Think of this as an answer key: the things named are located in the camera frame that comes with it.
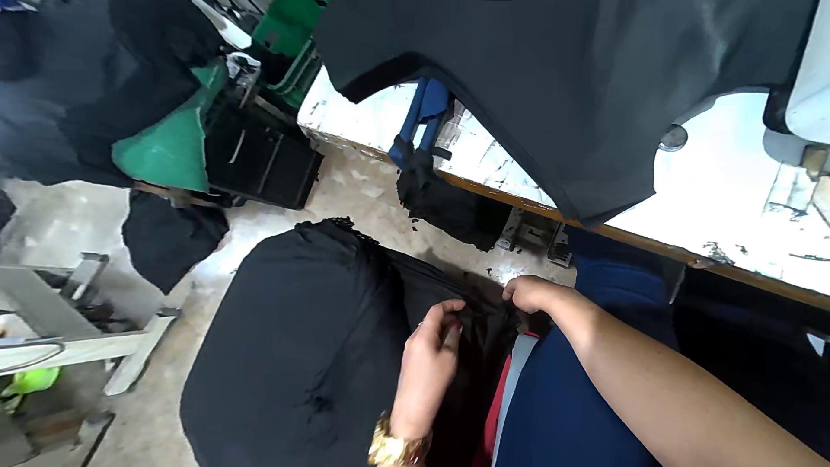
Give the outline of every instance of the red fabric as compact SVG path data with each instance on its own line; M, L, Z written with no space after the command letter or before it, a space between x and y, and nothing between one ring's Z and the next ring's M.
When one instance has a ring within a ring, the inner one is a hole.
M473 467L486 467L491 465L493 451L496 449L496 432L499 426L501 400L505 395L505 383L507 382L507 373L510 371L511 361L512 357L508 355L505 359L505 366L501 369L499 385L496 387L496 393L493 395L493 403L490 405L490 412L487 413L487 421L484 424L484 442L482 446L483 455L477 456L476 459L474 459Z

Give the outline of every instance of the black t-shirt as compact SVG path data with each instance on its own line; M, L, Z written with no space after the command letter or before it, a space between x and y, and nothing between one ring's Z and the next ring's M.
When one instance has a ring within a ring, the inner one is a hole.
M654 194L654 155L677 117L708 96L786 81L815 6L333 0L314 38L354 102L437 78L565 217L596 225Z

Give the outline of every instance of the metal frame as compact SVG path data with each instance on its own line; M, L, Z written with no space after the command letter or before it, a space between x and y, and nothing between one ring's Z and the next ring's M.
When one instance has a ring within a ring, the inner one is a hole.
M74 306L89 303L94 281L108 261L106 255L83 253L81 264L74 270L0 266L0 293L16 308L8 311L40 336L5 346L0 342L0 376L123 357L104 393L113 396L133 385L179 312L163 308L141 331L106 333L93 326ZM68 276L66 285L60 292L55 291L36 271Z

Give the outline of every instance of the wrist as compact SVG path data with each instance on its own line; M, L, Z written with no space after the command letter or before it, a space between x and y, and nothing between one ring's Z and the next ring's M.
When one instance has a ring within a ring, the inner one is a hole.
M392 407L392 413L389 415L389 431L395 438L418 440L426 438L431 429L432 417L410 415L397 405Z

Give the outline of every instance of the blue pants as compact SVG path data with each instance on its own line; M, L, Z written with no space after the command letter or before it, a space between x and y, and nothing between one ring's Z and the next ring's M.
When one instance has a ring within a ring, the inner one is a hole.
M576 289L617 318L677 349L656 255L568 231ZM557 328L530 354L501 432L496 467L659 465L602 398Z

